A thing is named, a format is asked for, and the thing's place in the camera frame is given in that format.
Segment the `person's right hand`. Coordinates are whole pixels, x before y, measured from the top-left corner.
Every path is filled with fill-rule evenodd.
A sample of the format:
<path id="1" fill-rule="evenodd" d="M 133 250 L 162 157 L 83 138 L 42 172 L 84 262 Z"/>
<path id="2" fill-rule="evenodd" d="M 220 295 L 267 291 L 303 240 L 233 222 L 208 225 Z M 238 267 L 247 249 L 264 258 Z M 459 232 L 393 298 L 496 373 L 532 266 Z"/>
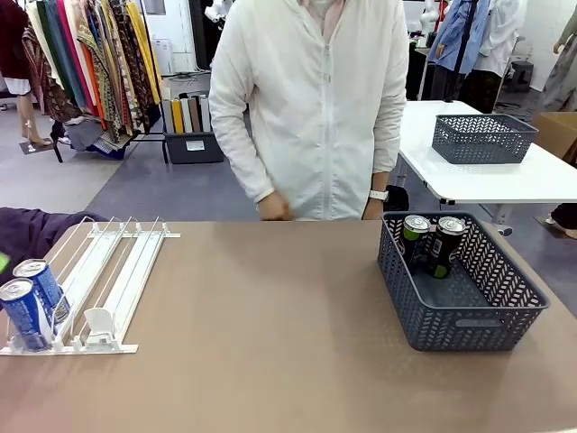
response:
<path id="1" fill-rule="evenodd" d="M 261 221 L 291 221 L 289 203 L 278 192 L 272 192 L 257 204 Z"/>

